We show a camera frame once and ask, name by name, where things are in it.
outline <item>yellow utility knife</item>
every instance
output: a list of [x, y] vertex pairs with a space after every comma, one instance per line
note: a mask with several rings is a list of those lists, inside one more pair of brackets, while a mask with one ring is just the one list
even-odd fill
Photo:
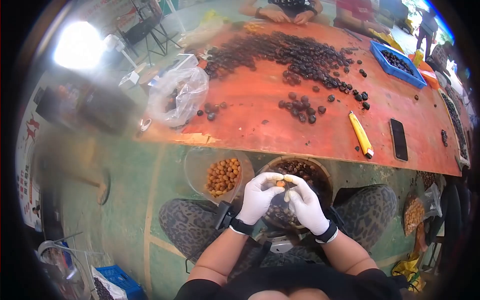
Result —
[[368, 140], [367, 134], [365, 133], [365, 130], [363, 130], [363, 127], [361, 126], [359, 119], [357, 119], [357, 116], [353, 114], [353, 111], [350, 111], [348, 118], [350, 119], [350, 122], [352, 123], [353, 129], [355, 130], [355, 134], [357, 135], [357, 138], [360, 142], [361, 150], [363, 154], [368, 158], [373, 157], [373, 147], [372, 144], [370, 144], [370, 141]]

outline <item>smartphone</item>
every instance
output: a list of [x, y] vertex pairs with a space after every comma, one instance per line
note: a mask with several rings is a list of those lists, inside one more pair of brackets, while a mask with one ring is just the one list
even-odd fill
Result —
[[392, 134], [395, 158], [408, 161], [407, 141], [405, 140], [403, 124], [395, 119], [390, 119], [390, 132]]

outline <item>yellow line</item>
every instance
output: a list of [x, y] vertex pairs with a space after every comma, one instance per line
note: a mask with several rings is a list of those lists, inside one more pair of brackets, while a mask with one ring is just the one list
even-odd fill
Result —
[[176, 255], [178, 255], [182, 258], [185, 258], [185, 255], [183, 255], [180, 251], [178, 251], [178, 249], [175, 248], [174, 245], [172, 245], [170, 243], [167, 243], [166, 241], [163, 241], [163, 240], [157, 238], [156, 236], [151, 235], [150, 236], [150, 241], [160, 248], [163, 248], [163, 249], [165, 249], [169, 252], [172, 252], [173, 254], [176, 254]]
[[150, 181], [150, 190], [148, 191], [147, 211], [145, 215], [144, 228], [144, 271], [145, 284], [148, 298], [152, 298], [152, 278], [150, 275], [150, 228], [152, 225], [153, 213], [153, 199], [156, 195], [156, 183], [158, 182], [158, 175], [160, 173], [160, 163], [162, 162], [165, 146], [161, 144], [158, 148], [158, 153], [153, 167], [152, 180]]

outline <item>wooden table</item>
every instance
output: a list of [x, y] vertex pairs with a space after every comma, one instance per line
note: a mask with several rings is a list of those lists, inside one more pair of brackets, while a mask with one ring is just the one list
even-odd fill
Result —
[[[282, 72], [287, 66], [275, 62], [255, 61], [257, 71], [239, 67], [226, 80], [211, 80], [206, 102], [219, 104], [226, 101], [227, 109], [221, 109], [216, 119], [210, 122], [206, 115], [195, 116], [181, 131], [175, 133], [168, 127], [153, 121], [140, 141], [169, 142], [197, 146], [239, 149], [278, 154], [292, 154], [358, 163], [371, 163], [395, 168], [408, 168], [440, 174], [460, 176], [455, 160], [459, 155], [455, 131], [451, 126], [448, 111], [436, 90], [427, 86], [419, 90], [414, 86], [386, 74], [369, 51], [370, 40], [360, 42], [339, 28], [309, 23], [267, 23], [259, 33], [279, 30], [286, 34], [311, 36], [317, 41], [341, 47], [358, 47], [354, 54], [347, 55], [362, 65], [350, 65], [350, 73], [339, 70], [340, 79], [353, 85], [359, 92], [369, 95], [370, 110], [362, 111], [362, 105], [353, 95], [338, 89], [327, 90], [321, 83], [302, 80], [301, 85], [282, 83]], [[220, 45], [234, 34], [244, 32], [224, 31], [211, 42]], [[363, 68], [368, 77], [363, 78]], [[320, 92], [312, 91], [318, 85]], [[315, 124], [302, 124], [291, 117], [285, 109], [278, 108], [279, 100], [288, 101], [290, 91], [298, 98], [308, 95], [313, 108], [323, 105], [327, 111], [316, 114]], [[328, 102], [334, 94], [340, 102]], [[363, 125], [373, 146], [375, 155], [367, 159], [355, 147], [359, 141], [348, 119], [353, 111]], [[403, 123], [408, 147], [408, 162], [395, 159], [389, 120], [395, 118]], [[448, 147], [444, 147], [441, 130], [448, 135]]]

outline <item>leopard print pants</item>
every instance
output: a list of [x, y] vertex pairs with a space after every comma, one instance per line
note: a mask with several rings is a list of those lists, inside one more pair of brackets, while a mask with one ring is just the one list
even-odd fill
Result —
[[[394, 216], [396, 196], [387, 185], [371, 185], [359, 188], [336, 210], [343, 220], [343, 231], [369, 251]], [[158, 213], [163, 231], [185, 257], [191, 257], [192, 263], [223, 232], [214, 229], [215, 217], [216, 206], [207, 200], [173, 199]], [[229, 278], [252, 267], [261, 249], [250, 237]], [[260, 267], [311, 262], [322, 263], [322, 260], [311, 247], [295, 246], [286, 253], [269, 252]]]

